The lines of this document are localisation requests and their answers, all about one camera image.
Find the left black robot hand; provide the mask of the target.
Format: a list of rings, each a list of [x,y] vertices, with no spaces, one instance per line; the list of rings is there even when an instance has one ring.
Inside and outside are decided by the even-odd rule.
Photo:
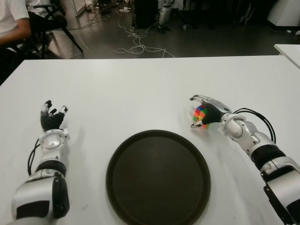
[[[44,132],[52,129],[59,129],[68,112],[68,108],[65,105],[63,105],[59,111],[56,108],[50,111],[51,107],[51,100],[46,101],[41,107],[40,123]]]

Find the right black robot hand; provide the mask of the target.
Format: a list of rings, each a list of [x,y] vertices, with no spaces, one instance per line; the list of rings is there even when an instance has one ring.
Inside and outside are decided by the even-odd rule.
[[[191,125],[191,128],[198,128],[215,122],[220,123],[223,115],[227,113],[232,114],[232,111],[228,106],[208,96],[194,95],[189,100],[201,103],[201,105],[203,105],[207,110],[204,118],[200,121],[194,122]]]

